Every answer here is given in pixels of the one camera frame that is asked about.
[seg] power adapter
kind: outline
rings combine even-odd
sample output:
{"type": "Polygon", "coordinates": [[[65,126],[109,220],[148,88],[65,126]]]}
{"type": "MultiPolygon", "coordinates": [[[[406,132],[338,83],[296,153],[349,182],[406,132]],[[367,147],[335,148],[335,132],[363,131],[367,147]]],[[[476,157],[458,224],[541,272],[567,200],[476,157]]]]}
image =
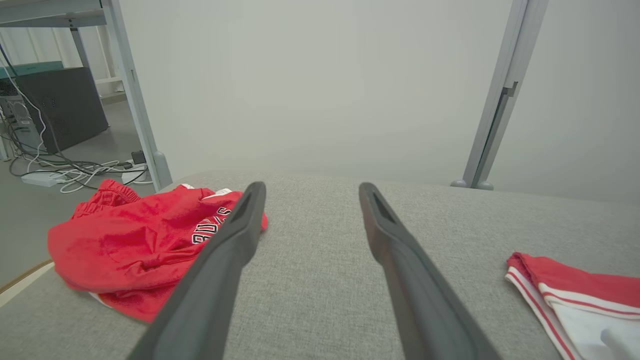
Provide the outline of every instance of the power adapter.
{"type": "Polygon", "coordinates": [[[60,182],[60,179],[57,179],[55,177],[55,173],[51,173],[51,172],[32,172],[30,174],[26,174],[23,175],[21,177],[22,182],[25,184],[32,184],[32,185],[38,185],[38,186],[46,186],[48,188],[54,186],[55,184],[58,184],[60,182]]]}

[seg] power strip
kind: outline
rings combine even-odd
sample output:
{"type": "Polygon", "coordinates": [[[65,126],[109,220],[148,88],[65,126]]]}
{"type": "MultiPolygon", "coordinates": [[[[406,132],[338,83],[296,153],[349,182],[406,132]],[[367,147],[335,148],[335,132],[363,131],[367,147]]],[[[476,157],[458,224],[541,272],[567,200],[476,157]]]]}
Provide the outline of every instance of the power strip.
{"type": "MultiPolygon", "coordinates": [[[[127,162],[129,163],[133,163],[133,160],[127,160],[127,162]]],[[[146,163],[142,163],[142,164],[134,164],[132,168],[130,168],[128,171],[130,172],[123,172],[122,173],[122,183],[126,184],[126,183],[130,183],[132,181],[144,181],[147,179],[147,164],[146,163]]]]}

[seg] gray upholstered table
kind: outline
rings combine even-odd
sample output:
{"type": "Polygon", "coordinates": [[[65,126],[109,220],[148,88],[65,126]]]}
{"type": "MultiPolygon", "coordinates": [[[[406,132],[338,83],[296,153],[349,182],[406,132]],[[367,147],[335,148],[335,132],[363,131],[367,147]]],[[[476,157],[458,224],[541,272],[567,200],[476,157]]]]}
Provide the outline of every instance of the gray upholstered table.
{"type": "MultiPolygon", "coordinates": [[[[244,269],[227,359],[403,357],[381,267],[365,239],[359,181],[206,172],[212,190],[267,184],[269,229],[244,269]]],[[[640,208],[376,182],[504,359],[559,359],[504,280],[514,251],[640,276],[640,208]]],[[[0,308],[2,359],[124,359],[145,330],[65,287],[52,270],[0,308]]]]}

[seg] computer tower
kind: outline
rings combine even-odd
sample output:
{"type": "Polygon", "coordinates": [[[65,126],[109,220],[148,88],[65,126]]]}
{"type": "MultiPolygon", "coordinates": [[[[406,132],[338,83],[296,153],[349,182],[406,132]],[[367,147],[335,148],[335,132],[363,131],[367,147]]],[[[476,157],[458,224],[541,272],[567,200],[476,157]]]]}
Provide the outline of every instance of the computer tower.
{"type": "MultiPolygon", "coordinates": [[[[109,127],[89,68],[38,72],[15,80],[46,117],[47,129],[42,135],[46,151],[65,150],[109,127]]],[[[26,103],[14,88],[2,88],[0,106],[16,137],[29,147],[37,147],[43,129],[38,111],[26,103]]]]}

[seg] wooden edge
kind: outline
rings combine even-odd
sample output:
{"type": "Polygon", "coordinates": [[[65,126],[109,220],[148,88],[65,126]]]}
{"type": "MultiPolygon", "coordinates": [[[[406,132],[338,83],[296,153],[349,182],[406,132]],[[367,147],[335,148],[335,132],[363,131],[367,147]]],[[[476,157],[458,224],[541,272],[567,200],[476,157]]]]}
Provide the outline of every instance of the wooden edge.
{"type": "Polygon", "coordinates": [[[12,280],[11,282],[9,282],[7,285],[4,285],[2,288],[0,288],[0,294],[4,293],[6,290],[8,290],[9,288],[11,288],[13,285],[16,285],[18,282],[21,282],[22,280],[24,280],[24,278],[26,278],[27,276],[33,274],[34,272],[38,271],[39,269],[41,269],[43,266],[46,266],[48,264],[51,264],[53,262],[53,260],[49,259],[47,261],[43,261],[40,264],[37,264],[36,266],[34,266],[33,268],[29,269],[27,272],[25,272],[24,274],[16,277],[14,280],[12,280]]]}

